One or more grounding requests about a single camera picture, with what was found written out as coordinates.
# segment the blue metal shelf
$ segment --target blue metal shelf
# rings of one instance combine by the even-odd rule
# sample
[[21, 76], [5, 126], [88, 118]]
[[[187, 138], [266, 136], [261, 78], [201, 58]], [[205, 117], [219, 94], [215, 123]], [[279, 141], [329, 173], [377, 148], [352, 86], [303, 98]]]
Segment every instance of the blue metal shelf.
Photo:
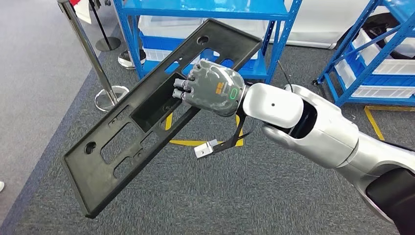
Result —
[[[276, 43], [272, 46], [270, 66], [267, 67], [265, 64], [264, 54], [259, 54], [253, 70], [242, 68], [239, 71], [244, 78], [263, 79], [265, 83], [270, 83], [301, 2], [302, 0], [293, 0], [289, 11], [285, 8], [284, 0], [114, 0], [114, 8], [139, 79], [150, 72], [158, 62], [146, 61], [143, 66], [139, 63], [139, 33], [136, 16], [268, 20], [270, 22], [265, 33], [262, 51], [267, 51], [274, 26], [276, 26], [276, 32], [279, 32], [281, 22], [284, 21], [281, 37], [278, 38], [277, 34], [274, 40]], [[132, 23], [128, 20], [131, 16], [133, 16]]]
[[127, 0], [129, 15], [188, 16], [285, 20], [289, 14], [281, 0]]
[[[386, 6], [391, 13], [398, 19], [400, 25], [389, 32], [376, 37], [369, 43], [366, 43], [358, 48], [354, 48], [352, 41], [359, 33], [360, 28], [366, 22], [371, 12], [377, 6]], [[388, 104], [388, 105], [410, 105], [415, 106], [415, 96], [410, 98], [369, 98], [369, 97], [352, 97], [352, 94], [361, 86], [413, 86], [415, 82], [414, 75], [395, 75], [395, 74], [373, 74], [375, 69], [390, 55], [396, 46], [402, 43], [407, 37], [415, 35], [413, 29], [415, 28], [415, 1], [414, 0], [370, 0], [366, 8], [363, 10], [356, 23], [350, 29], [343, 42], [340, 44], [337, 51], [334, 53], [330, 62], [324, 68], [323, 72], [317, 79], [317, 83], [321, 84], [327, 81], [327, 85], [333, 95], [335, 104], [342, 106], [344, 103], [372, 103], [372, 104]], [[375, 58], [366, 65], [363, 58], [358, 56], [359, 51], [369, 47], [370, 45], [383, 40], [386, 36], [395, 33], [395, 36], [386, 43]], [[356, 80], [348, 87], [345, 87], [343, 79], [339, 76], [335, 69], [335, 65], [341, 61], [346, 60], [350, 65]], [[339, 96], [334, 88], [329, 74], [334, 72], [335, 79], [343, 90]]]
[[415, 95], [412, 95], [410, 98], [364, 98], [364, 97], [355, 98], [355, 97], [350, 97], [347, 103], [414, 106]]
[[415, 12], [414, 0], [384, 0], [383, 5], [401, 23], [404, 23]]

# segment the yellow tape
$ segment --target yellow tape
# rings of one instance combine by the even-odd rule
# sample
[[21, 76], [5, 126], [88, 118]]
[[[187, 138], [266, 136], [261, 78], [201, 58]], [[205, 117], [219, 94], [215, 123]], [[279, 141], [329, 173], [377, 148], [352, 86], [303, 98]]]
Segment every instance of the yellow tape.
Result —
[[207, 141], [177, 141], [177, 140], [170, 140], [170, 143], [180, 144], [185, 146], [199, 146], [201, 144], [206, 143]]
[[173, 113], [170, 113], [170, 115], [166, 118], [166, 130], [171, 128], [172, 119], [173, 119]]
[[[173, 120], [173, 113], [171, 113], [167, 118], [166, 118], [166, 126], [165, 126], [165, 130], [168, 130], [171, 128], [171, 123]], [[239, 124], [239, 117], [238, 115], [236, 115], [236, 126], [238, 126]], [[170, 140], [170, 143], [174, 143], [174, 144], [180, 144], [180, 145], [185, 145], [185, 146], [199, 146], [201, 144], [206, 143], [206, 141], [182, 141], [182, 140]], [[235, 146], [243, 146], [244, 145], [244, 140], [240, 139], [238, 140], [238, 142], [236, 142]]]
[[395, 106], [366, 106], [366, 107], [369, 110], [415, 112], [415, 108], [413, 107], [395, 107]]
[[[239, 125], [239, 116], [236, 115], [236, 126]], [[238, 142], [236, 142], [236, 146], [243, 146], [244, 145], [244, 139], [240, 139], [238, 140]]]
[[373, 129], [375, 130], [377, 136], [381, 140], [385, 140], [385, 138], [382, 135], [382, 132], [380, 132], [379, 126], [377, 125], [375, 119], [373, 118], [371, 110], [377, 110], [377, 111], [403, 111], [403, 112], [415, 112], [415, 108], [413, 107], [396, 107], [396, 106], [376, 106], [376, 105], [369, 105], [365, 106], [365, 113], [368, 117], [370, 123], [372, 124]]
[[372, 113], [370, 112], [370, 109], [369, 109], [368, 106], [365, 107], [365, 113], [366, 113], [366, 116], [368, 117], [370, 123], [372, 124], [372, 127], [375, 130], [375, 133], [377, 134], [379, 139], [384, 141], [385, 138], [383, 137], [382, 132], [380, 132], [380, 129], [377, 126], [377, 123], [376, 123], [375, 119], [373, 118]]

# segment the shelf caster wheel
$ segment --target shelf caster wheel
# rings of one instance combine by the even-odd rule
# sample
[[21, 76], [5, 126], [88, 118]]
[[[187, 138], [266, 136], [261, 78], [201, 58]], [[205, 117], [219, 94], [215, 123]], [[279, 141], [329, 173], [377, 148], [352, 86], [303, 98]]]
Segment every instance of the shelf caster wheel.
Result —
[[312, 82], [312, 84], [313, 84], [313, 86], [318, 86], [319, 85], [319, 82], [317, 81], [317, 80], [313, 80], [313, 82]]

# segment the rectangular cutout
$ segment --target rectangular cutout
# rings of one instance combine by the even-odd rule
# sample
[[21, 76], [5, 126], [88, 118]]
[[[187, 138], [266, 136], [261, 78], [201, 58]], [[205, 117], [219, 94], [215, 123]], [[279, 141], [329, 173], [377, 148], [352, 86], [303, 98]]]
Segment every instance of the rectangular cutout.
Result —
[[185, 79], [180, 74], [174, 73], [131, 115], [144, 132], [148, 132], [178, 101], [172, 97], [176, 78]]
[[221, 65], [223, 65], [225, 67], [228, 67], [228, 68], [232, 68], [233, 61], [231, 59], [226, 59], [226, 60], [221, 62]]
[[126, 173], [128, 173], [128, 170], [133, 165], [133, 159], [131, 157], [126, 157], [122, 162], [120, 162], [114, 169], [114, 176], [117, 179], [122, 178]]
[[151, 132], [145, 139], [141, 141], [143, 151], [149, 151], [159, 141], [159, 136], [155, 132]]
[[114, 159], [126, 148], [137, 141], [140, 130], [134, 123], [127, 123], [102, 149], [101, 156], [107, 164]]
[[189, 109], [190, 105], [181, 103], [165, 120], [160, 123], [160, 127], [163, 130], [169, 130], [179, 118], [185, 114]]
[[167, 67], [164, 71], [167, 74], [171, 74], [172, 72], [174, 72], [177, 69], [178, 66], [179, 66], [179, 63], [177, 61], [175, 61], [175, 62], [171, 63], [169, 65], [169, 67]]
[[206, 56], [208, 56], [209, 54], [212, 54], [212, 50], [209, 48], [204, 49], [202, 52], [200, 52], [195, 59], [193, 59], [192, 62], [190, 62], [189, 64], [187, 64], [183, 69], [182, 69], [182, 74], [183, 75], [188, 75], [190, 70], [193, 68], [193, 66], [202, 58], [206, 59]]

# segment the round hole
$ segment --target round hole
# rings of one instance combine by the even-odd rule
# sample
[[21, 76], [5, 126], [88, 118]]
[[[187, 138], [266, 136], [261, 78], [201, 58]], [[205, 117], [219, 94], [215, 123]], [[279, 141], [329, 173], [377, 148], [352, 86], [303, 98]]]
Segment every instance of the round hole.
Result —
[[85, 146], [85, 153], [86, 154], [91, 154], [94, 151], [95, 148], [96, 148], [96, 143], [95, 142], [89, 142]]
[[203, 45], [207, 43], [208, 41], [209, 41], [209, 38], [207, 36], [202, 36], [202, 37], [199, 37], [196, 42], [199, 45]]

